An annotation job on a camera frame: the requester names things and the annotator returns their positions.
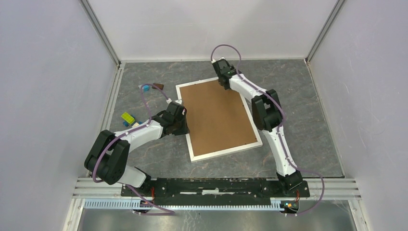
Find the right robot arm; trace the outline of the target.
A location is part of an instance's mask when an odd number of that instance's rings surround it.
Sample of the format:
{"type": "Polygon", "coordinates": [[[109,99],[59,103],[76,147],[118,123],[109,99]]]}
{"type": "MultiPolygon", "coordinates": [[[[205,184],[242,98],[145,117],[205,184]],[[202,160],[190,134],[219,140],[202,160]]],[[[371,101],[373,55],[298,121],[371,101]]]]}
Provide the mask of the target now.
{"type": "Polygon", "coordinates": [[[263,132],[274,155],[278,191],[283,196],[291,196],[302,181],[287,145],[283,122],[285,116],[275,90],[266,90],[249,81],[225,58],[211,61],[219,84],[226,90],[233,90],[251,102],[252,118],[256,128],[263,132]]]}

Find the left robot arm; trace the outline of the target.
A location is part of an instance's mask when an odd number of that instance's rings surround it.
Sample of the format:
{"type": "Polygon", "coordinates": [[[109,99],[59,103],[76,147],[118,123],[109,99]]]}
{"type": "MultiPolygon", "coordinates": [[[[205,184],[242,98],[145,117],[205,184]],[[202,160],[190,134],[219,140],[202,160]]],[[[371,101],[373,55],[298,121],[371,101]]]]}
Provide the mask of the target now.
{"type": "Polygon", "coordinates": [[[151,191],[151,177],[137,167],[128,166],[128,155],[136,148],[165,136],[188,134],[186,115],[187,109],[182,100],[170,101],[166,110],[135,128],[120,132],[101,131],[85,159],[84,167],[97,182],[131,185],[139,196],[146,196],[151,191]]]}

